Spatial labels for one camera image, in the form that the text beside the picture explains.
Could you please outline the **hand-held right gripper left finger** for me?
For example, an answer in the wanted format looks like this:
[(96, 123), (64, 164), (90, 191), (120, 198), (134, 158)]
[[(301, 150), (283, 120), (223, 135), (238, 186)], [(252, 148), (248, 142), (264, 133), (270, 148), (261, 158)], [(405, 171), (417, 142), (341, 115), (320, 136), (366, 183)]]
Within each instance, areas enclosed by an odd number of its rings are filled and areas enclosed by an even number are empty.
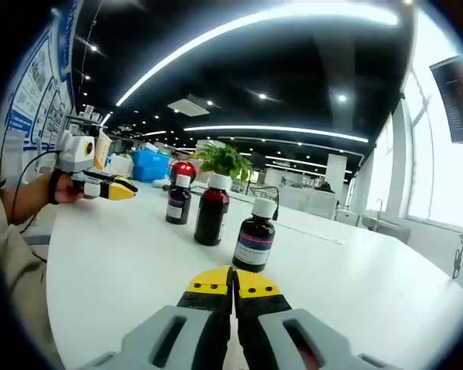
[(119, 352), (82, 369), (222, 369), (231, 336), (233, 269), (195, 276), (177, 305), (166, 305), (126, 334)]

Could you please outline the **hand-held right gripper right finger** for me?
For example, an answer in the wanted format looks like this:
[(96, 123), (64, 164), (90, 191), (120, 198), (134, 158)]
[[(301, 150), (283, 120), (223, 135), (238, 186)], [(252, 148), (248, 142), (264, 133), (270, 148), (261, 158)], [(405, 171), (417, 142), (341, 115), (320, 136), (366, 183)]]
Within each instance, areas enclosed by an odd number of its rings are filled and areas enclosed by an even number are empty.
[(394, 369), (354, 354), (346, 337), (302, 308), (268, 278), (234, 270), (238, 339), (250, 369)]

